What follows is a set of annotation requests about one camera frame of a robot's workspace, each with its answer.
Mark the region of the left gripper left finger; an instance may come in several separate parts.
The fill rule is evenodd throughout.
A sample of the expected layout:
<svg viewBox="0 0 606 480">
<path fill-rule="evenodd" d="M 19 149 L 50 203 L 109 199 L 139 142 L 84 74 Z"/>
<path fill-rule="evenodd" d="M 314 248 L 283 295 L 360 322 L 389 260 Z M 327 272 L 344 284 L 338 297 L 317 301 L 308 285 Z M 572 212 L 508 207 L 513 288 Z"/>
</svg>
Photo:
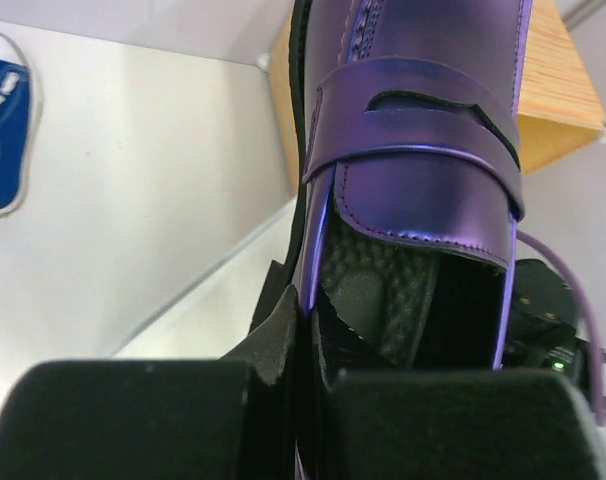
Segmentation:
<svg viewBox="0 0 606 480">
<path fill-rule="evenodd" d="M 54 361 L 0 413 L 0 479 L 290 479 L 298 299 L 218 360 Z"/>
</svg>

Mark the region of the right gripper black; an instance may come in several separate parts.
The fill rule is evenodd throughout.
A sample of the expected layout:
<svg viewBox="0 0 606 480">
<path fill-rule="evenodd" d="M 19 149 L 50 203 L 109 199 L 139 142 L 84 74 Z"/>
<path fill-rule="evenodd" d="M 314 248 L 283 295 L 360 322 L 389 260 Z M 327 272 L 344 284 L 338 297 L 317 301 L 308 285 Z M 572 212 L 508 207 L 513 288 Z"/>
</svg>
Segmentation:
<svg viewBox="0 0 606 480">
<path fill-rule="evenodd" d="M 560 373 L 591 399 L 593 343 L 580 322 L 567 282 L 539 259 L 518 260 L 501 367 Z"/>
</svg>

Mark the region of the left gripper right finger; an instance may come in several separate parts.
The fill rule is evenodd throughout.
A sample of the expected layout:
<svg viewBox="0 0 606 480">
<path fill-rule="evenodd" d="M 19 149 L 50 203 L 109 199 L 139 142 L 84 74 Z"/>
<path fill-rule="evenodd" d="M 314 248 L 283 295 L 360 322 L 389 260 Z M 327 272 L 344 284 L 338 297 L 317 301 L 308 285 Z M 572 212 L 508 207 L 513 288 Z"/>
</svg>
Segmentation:
<svg viewBox="0 0 606 480">
<path fill-rule="evenodd" d="M 320 479 L 606 479 L 589 407 L 559 374 L 400 370 L 325 299 L 312 342 Z"/>
</svg>

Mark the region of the purple pointed loafer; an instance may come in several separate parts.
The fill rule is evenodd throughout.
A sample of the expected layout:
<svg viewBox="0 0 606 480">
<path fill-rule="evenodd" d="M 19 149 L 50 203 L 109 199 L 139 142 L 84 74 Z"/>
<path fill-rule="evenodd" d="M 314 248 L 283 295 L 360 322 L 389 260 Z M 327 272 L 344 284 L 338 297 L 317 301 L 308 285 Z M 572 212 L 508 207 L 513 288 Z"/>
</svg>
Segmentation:
<svg viewBox="0 0 606 480">
<path fill-rule="evenodd" d="M 402 370 L 497 370 L 524 215 L 516 116 L 528 1 L 298 1 L 298 195 L 261 323 L 302 321 L 294 475 L 328 469 L 314 333 L 332 317 Z M 322 311 L 323 303 L 331 313 Z"/>
</svg>

